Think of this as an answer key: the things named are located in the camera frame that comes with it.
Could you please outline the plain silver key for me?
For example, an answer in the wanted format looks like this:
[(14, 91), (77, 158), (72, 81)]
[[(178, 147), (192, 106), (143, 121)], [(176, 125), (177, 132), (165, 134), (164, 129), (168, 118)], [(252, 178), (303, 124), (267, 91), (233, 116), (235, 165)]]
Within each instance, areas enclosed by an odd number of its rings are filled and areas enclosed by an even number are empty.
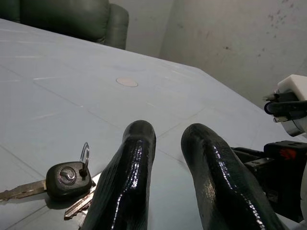
[(72, 219), (78, 213), (88, 209), (88, 207), (91, 205), (100, 175), (101, 173), (97, 174), (93, 178), (94, 186), (90, 189), (90, 192), (66, 209), (64, 213), (64, 220)]

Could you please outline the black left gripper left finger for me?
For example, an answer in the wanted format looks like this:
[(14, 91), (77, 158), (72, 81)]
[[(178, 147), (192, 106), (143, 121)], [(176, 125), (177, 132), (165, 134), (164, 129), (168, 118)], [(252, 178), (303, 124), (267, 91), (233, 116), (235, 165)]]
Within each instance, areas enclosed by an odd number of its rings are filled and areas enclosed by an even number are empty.
[(147, 230), (156, 135), (145, 120), (129, 124), (102, 171), (81, 230)]

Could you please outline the dark green leather sofa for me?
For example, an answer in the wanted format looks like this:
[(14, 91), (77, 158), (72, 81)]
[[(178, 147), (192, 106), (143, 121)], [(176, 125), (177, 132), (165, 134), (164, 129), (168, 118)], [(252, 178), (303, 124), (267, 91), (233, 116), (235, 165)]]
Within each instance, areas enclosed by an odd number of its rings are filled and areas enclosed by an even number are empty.
[(129, 13), (109, 0), (0, 0), (0, 18), (126, 48)]

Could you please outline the black head car key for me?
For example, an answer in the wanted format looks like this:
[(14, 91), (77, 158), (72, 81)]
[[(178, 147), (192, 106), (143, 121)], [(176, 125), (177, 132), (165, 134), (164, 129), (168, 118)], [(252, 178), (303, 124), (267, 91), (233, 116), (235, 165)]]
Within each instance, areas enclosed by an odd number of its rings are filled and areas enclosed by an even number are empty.
[(48, 170), (44, 180), (0, 192), (0, 202), (41, 193), (47, 193), (52, 200), (56, 201), (72, 200), (87, 194), (92, 185), (90, 172), (84, 163), (80, 161), (60, 163)]

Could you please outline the round table centre cap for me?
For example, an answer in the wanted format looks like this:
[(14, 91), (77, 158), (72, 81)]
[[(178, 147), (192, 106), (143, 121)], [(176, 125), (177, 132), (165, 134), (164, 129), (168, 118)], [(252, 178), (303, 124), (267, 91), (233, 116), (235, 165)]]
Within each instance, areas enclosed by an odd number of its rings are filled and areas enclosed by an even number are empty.
[(138, 86), (138, 83), (135, 80), (133, 80), (131, 78), (126, 78), (126, 77), (117, 78), (116, 82), (118, 84), (122, 85), (122, 86), (125, 86), (125, 87), (134, 88), (134, 87)]

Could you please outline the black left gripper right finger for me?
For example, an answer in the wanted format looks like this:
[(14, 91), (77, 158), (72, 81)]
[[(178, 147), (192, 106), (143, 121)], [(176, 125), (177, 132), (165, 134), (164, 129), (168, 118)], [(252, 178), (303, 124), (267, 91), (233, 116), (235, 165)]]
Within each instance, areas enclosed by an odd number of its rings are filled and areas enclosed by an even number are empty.
[(256, 177), (209, 127), (189, 125), (181, 149), (193, 178), (203, 230), (289, 230)]

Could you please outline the white plastic table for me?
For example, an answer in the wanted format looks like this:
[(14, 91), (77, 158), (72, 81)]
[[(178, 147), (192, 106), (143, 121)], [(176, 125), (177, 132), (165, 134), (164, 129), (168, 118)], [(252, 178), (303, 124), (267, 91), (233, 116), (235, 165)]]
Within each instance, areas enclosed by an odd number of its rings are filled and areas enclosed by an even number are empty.
[[(122, 86), (120, 77), (138, 86)], [(136, 120), (151, 123), (157, 137), (148, 230), (202, 229), (180, 146), (190, 124), (207, 125), (233, 147), (290, 139), (200, 69), (0, 19), (0, 192), (78, 161), (85, 142), (96, 176)]]

